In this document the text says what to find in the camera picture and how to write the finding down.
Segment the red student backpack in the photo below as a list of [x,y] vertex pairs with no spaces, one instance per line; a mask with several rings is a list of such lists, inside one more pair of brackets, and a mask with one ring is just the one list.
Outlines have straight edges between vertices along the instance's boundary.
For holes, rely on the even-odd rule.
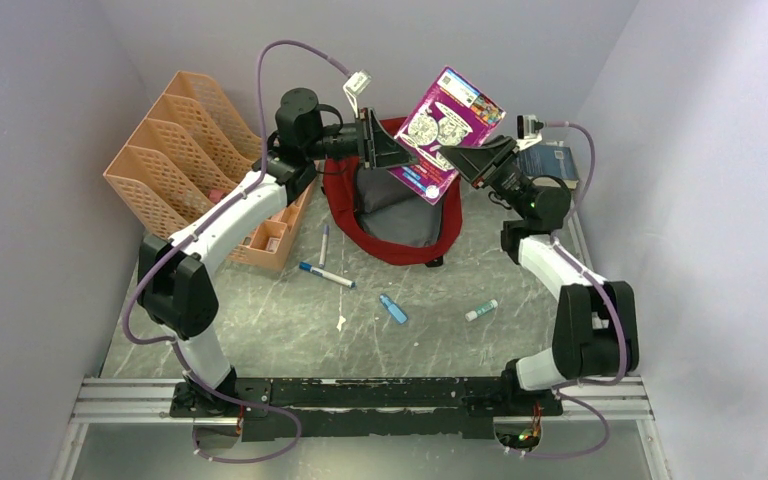
[[325,159],[322,191],[335,225],[361,250],[395,266],[444,264],[463,226],[457,185],[430,205],[384,169],[359,157]]

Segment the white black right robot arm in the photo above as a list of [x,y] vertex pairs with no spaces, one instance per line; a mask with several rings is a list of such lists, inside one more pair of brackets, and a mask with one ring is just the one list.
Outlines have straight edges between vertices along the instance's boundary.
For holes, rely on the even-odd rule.
[[531,272],[557,301],[550,345],[510,362],[515,377],[499,391],[502,406],[522,414],[538,391],[577,382],[611,384],[639,362],[634,292],[578,261],[557,237],[573,207],[571,190],[559,178],[542,186],[518,164],[524,142],[499,136],[479,147],[443,146],[441,156],[475,189],[515,212],[503,223],[502,250]]

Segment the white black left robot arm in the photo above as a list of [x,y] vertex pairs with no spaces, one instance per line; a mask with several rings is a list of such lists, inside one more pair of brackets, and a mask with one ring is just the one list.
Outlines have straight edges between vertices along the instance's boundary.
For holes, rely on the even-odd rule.
[[319,160],[356,157],[367,169],[412,165],[416,157],[388,133],[371,108],[353,122],[325,125],[326,106],[307,88],[286,92],[261,159],[240,184],[198,220],[164,239],[147,236],[138,258],[133,303],[164,331],[197,391],[197,403],[221,416],[238,399],[236,372],[212,326],[219,301],[212,277],[262,222],[293,203],[320,175]]

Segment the purple paperback book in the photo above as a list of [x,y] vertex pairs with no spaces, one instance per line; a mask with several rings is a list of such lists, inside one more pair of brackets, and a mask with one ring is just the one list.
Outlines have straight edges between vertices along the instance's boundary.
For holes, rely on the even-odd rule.
[[435,205],[458,177],[441,149],[482,144],[505,116],[506,111],[495,101],[446,66],[393,135],[418,162],[389,172]]

